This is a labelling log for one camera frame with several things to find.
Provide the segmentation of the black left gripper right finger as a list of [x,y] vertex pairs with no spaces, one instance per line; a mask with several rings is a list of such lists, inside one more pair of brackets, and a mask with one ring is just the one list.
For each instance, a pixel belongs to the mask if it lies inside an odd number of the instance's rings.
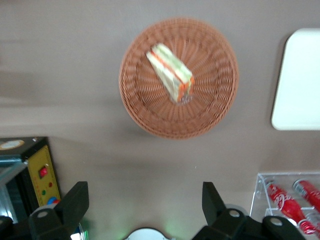
[[249,240],[245,232],[247,217],[234,207],[226,207],[212,182],[202,185],[202,211],[207,225],[193,240]]

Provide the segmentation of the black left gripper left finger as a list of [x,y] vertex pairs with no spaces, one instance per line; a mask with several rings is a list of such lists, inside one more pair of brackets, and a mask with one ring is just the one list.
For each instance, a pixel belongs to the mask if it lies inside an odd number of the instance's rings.
[[70,240],[89,208],[89,187],[77,182],[54,207],[38,208],[28,218],[33,240]]

